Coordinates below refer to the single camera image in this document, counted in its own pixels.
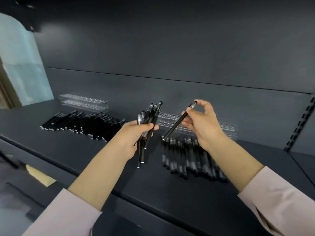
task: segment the sleeve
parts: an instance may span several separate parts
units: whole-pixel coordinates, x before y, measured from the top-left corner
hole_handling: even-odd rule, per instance
[[[238,197],[271,234],[280,235],[266,220],[285,236],[314,235],[315,201],[268,167],[264,167]]]
[[[88,236],[100,214],[63,189],[22,236]]]

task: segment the pink shirt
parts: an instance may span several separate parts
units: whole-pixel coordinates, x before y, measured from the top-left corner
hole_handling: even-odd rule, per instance
[[[315,235],[315,202],[268,167],[238,197],[273,235],[280,234],[270,229],[266,220],[285,236]],[[63,189],[23,236],[87,236],[100,214]]]

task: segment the light blue wall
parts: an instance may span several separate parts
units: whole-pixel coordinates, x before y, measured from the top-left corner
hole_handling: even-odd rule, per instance
[[[22,105],[53,99],[33,33],[2,13],[0,57]]]

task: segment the pile of pens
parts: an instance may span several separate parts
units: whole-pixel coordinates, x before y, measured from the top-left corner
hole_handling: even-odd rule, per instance
[[[68,114],[57,113],[40,128],[47,131],[69,130],[88,135],[94,140],[109,142],[126,121],[113,119],[105,113],[85,114],[75,110]]]
[[[211,158],[208,152],[203,150],[197,139],[184,138],[182,141],[166,138],[162,144],[162,162],[171,174],[179,174],[185,180],[190,171],[195,176],[203,176],[212,181],[227,182],[227,178]]]
[[[153,123],[153,128],[150,131],[144,132],[139,140],[137,141],[137,151],[138,151],[138,164],[137,168],[140,168],[140,163],[145,162],[144,150],[147,149],[149,140],[152,136],[153,129],[156,125],[157,118],[160,114],[163,102],[159,102],[159,104],[151,103],[147,111],[142,111],[138,114],[138,125],[140,124],[148,124]]]

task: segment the yellow paper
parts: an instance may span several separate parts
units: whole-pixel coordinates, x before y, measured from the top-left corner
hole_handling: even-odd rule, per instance
[[[35,177],[39,182],[41,182],[46,187],[50,186],[52,183],[54,183],[56,180],[51,178],[48,175],[45,175],[41,171],[35,169],[34,167],[31,167],[30,165],[26,165],[26,169],[28,173]]]

